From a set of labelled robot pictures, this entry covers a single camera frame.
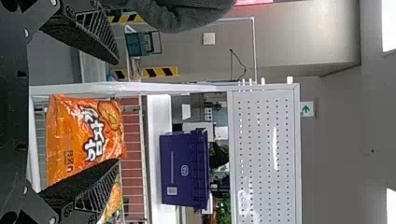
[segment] snack bag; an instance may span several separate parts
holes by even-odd
[[[120,176],[118,175],[111,190],[106,208],[97,224],[123,223],[123,216],[122,187],[120,184]]]
[[[109,159],[125,158],[120,104],[53,95],[47,114],[49,186]]]

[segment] wall socket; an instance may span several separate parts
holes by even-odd
[[[216,34],[215,33],[204,33],[204,45],[215,45]]]

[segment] orange chip bag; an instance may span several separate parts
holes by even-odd
[[[51,96],[47,115],[49,186],[102,161],[125,157],[118,102]]]

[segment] white label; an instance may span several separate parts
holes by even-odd
[[[304,118],[311,118],[315,116],[314,102],[300,102],[300,115]]]
[[[188,176],[189,175],[189,167],[187,165],[181,166],[181,175]]]
[[[181,105],[182,119],[191,118],[191,105]]]
[[[177,188],[168,187],[166,191],[168,195],[177,195]]]

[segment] gray clothing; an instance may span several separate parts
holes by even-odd
[[[235,0],[101,0],[105,6],[136,11],[163,33],[180,33],[222,18]]]

